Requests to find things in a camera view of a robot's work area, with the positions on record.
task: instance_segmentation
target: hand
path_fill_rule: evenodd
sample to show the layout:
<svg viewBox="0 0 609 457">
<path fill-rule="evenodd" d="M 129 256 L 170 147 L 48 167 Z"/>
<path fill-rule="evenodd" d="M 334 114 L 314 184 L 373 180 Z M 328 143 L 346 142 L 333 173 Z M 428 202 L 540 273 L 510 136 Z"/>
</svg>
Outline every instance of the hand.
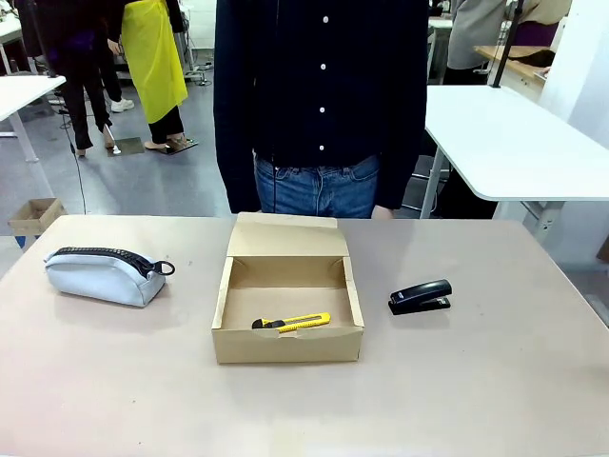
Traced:
<svg viewBox="0 0 609 457">
<path fill-rule="evenodd" d="M 108 47 L 114 55 L 121 55 L 121 47 L 115 41 L 108 40 Z"/>
<path fill-rule="evenodd" d="M 372 219 L 389 221 L 393 219 L 393 210 L 378 205 L 372 209 Z"/>
</svg>

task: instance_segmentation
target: yellow skirt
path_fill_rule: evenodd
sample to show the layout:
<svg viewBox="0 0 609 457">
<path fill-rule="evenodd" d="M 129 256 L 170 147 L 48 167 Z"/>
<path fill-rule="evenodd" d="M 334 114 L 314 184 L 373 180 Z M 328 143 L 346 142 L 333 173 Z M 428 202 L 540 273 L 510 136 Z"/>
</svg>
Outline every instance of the yellow skirt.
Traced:
<svg viewBox="0 0 609 457">
<path fill-rule="evenodd" d="M 188 97 L 187 85 L 165 0 L 141 0 L 125 6 L 123 48 L 149 124 L 182 105 Z"/>
</svg>

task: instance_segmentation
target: zipper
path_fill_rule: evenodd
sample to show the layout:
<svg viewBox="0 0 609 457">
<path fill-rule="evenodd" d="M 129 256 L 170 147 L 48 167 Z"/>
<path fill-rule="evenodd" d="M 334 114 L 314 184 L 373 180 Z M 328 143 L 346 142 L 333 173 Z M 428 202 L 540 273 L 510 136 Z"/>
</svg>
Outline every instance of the zipper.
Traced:
<svg viewBox="0 0 609 457">
<path fill-rule="evenodd" d="M 119 259 L 135 268 L 138 273 L 147 278 L 147 275 L 154 271 L 161 276 L 170 276 L 175 272 L 175 267 L 166 261 L 160 261 L 156 263 L 149 262 L 146 258 L 139 254 L 130 252 L 124 249 L 111 249 L 111 248 L 61 248 L 55 252 L 51 257 L 57 255 L 99 255 L 100 257 L 112 257 Z M 163 265 L 167 265 L 171 268 L 169 272 L 163 272 Z"/>
</svg>

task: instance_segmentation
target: blue jeans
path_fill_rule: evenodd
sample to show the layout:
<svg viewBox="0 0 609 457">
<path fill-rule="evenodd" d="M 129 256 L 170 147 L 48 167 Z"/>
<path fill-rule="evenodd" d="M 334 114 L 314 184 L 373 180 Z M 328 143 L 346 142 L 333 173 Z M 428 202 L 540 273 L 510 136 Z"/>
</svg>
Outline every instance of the blue jeans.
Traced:
<svg viewBox="0 0 609 457">
<path fill-rule="evenodd" d="M 256 156 L 256 186 L 263 212 L 369 219 L 374 208 L 379 158 L 353 167 L 277 168 Z"/>
</svg>

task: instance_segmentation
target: gray sweater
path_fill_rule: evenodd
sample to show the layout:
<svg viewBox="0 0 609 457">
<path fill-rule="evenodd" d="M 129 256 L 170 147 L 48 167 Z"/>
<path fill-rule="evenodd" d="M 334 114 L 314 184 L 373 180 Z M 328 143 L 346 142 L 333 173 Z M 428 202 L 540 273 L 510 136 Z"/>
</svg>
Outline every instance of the gray sweater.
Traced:
<svg viewBox="0 0 609 457">
<path fill-rule="evenodd" d="M 506 0 L 452 1 L 453 31 L 448 45 L 450 69 L 473 69 L 486 62 L 474 47 L 497 44 L 505 7 Z"/>
</svg>

